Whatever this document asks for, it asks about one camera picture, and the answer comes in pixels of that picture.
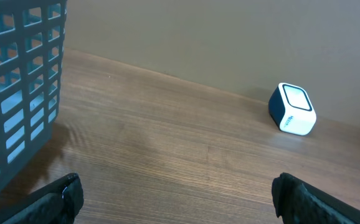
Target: wood grain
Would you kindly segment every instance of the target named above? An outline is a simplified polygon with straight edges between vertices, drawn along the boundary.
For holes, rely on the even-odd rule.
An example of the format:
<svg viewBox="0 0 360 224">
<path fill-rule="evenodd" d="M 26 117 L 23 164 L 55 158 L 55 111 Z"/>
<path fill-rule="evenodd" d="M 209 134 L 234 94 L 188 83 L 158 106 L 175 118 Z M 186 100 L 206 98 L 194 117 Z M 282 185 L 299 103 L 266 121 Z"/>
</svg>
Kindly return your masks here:
<svg viewBox="0 0 360 224">
<path fill-rule="evenodd" d="M 0 208 L 78 172 L 76 223 L 281 223 L 271 183 L 289 172 L 360 209 L 360 129 L 319 119 L 295 136 L 267 110 L 65 49 L 52 139 L 2 191 Z"/>
</svg>

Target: blue plastic basket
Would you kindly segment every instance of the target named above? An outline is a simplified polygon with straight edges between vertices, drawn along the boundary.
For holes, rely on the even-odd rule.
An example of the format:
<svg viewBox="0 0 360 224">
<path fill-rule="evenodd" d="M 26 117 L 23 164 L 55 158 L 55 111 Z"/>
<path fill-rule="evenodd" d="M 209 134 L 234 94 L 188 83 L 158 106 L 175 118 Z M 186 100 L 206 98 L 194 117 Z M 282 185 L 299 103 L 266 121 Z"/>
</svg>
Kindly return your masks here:
<svg viewBox="0 0 360 224">
<path fill-rule="evenodd" d="M 0 191 L 51 137 L 66 0 L 0 0 Z"/>
</svg>

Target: perforated basket side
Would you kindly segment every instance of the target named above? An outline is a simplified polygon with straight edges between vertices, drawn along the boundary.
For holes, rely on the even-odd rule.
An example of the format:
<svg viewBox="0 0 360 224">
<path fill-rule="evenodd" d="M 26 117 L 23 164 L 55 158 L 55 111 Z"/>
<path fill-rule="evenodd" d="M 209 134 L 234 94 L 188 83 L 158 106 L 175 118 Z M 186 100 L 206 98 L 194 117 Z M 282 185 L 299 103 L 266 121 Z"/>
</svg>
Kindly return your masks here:
<svg viewBox="0 0 360 224">
<path fill-rule="evenodd" d="M 50 139 L 66 0 L 0 0 L 0 191 Z"/>
</svg>

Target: small box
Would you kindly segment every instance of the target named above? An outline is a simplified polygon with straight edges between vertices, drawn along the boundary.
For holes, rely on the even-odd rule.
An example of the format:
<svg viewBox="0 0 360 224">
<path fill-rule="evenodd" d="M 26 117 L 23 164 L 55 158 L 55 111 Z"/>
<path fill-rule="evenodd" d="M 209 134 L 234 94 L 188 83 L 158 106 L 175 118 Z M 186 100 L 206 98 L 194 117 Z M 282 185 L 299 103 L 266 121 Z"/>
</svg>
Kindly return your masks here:
<svg viewBox="0 0 360 224">
<path fill-rule="evenodd" d="M 316 113 L 307 92 L 295 85 L 280 83 L 268 102 L 268 112 L 281 131 L 306 135 L 316 123 Z"/>
</svg>

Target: logo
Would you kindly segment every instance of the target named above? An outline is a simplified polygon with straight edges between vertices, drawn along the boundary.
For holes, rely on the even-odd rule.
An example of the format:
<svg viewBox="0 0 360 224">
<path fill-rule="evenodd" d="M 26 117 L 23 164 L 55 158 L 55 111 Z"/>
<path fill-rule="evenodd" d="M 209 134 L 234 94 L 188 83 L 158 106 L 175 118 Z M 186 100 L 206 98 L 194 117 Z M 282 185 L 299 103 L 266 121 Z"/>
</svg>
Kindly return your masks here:
<svg viewBox="0 0 360 224">
<path fill-rule="evenodd" d="M 293 119 L 293 116 L 290 116 L 290 117 L 287 119 L 287 121 L 285 122 L 284 128 L 287 127 L 287 126 L 291 123 L 292 119 Z"/>
</svg>

